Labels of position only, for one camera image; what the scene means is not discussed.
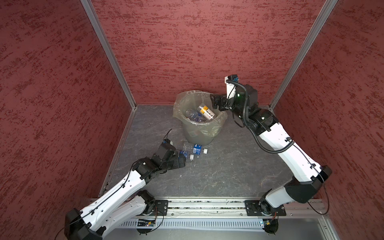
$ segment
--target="red wall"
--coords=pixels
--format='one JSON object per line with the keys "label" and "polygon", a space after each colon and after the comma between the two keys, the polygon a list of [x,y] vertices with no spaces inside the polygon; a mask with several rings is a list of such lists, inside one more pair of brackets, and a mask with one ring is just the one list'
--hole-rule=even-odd
{"label": "red wall", "polygon": [[331,217],[344,240],[384,236],[383,13],[380,0],[339,0],[275,108],[333,169]]}
{"label": "red wall", "polygon": [[98,195],[130,107],[80,1],[2,1],[0,29],[0,239],[53,239]]}
{"label": "red wall", "polygon": [[324,0],[92,2],[137,103],[225,93],[238,74],[269,104]]}

